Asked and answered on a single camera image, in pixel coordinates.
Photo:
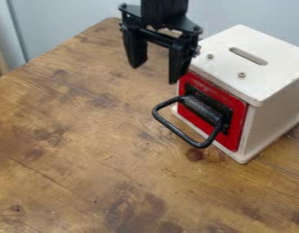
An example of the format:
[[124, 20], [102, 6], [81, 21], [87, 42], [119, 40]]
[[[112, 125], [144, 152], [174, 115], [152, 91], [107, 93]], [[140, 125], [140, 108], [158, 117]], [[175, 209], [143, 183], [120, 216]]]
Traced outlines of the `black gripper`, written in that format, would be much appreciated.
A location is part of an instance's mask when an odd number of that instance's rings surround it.
[[170, 50], [170, 84], [186, 74], [191, 59], [199, 54], [202, 28], [187, 18], [188, 3], [122, 4], [120, 31], [130, 65], [147, 61], [147, 43]]

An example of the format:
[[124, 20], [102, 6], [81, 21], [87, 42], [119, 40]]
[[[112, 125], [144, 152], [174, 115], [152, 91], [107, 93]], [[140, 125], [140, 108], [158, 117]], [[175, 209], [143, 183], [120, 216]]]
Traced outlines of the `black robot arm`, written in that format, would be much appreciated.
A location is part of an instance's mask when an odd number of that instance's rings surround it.
[[187, 73], [201, 49], [203, 29], [187, 18], [187, 10], [188, 0], [142, 0], [139, 5], [119, 6], [130, 65], [138, 68], [146, 63], [148, 43], [168, 48], [171, 85]]

